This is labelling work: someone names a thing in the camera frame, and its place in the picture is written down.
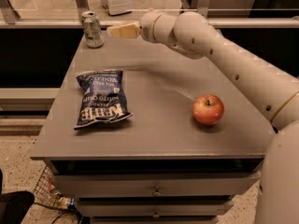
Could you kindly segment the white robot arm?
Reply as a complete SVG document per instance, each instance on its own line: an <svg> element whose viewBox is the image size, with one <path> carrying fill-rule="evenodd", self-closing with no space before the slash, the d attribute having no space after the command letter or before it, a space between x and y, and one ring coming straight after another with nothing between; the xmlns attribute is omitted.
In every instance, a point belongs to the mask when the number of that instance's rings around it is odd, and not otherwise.
<svg viewBox="0 0 299 224"><path fill-rule="evenodd" d="M263 160L255 224L299 224L298 79L226 39L197 12L175 17L150 10L107 32L212 61L278 130Z"/></svg>

